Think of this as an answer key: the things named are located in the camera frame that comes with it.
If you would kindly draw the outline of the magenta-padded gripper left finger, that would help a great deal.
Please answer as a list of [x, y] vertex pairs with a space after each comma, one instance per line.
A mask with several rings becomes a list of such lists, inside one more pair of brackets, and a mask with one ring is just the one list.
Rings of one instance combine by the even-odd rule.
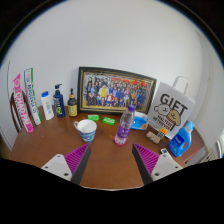
[[90, 155], [91, 145], [87, 143], [66, 155], [56, 154], [42, 169], [79, 185]]

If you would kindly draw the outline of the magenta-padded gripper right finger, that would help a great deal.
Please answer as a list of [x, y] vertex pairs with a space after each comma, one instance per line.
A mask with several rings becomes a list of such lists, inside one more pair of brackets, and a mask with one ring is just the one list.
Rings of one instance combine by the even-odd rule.
[[145, 185], [164, 178], [182, 167], [171, 157], [168, 150], [163, 148], [161, 154], [134, 143], [132, 154], [136, 160], [142, 181]]

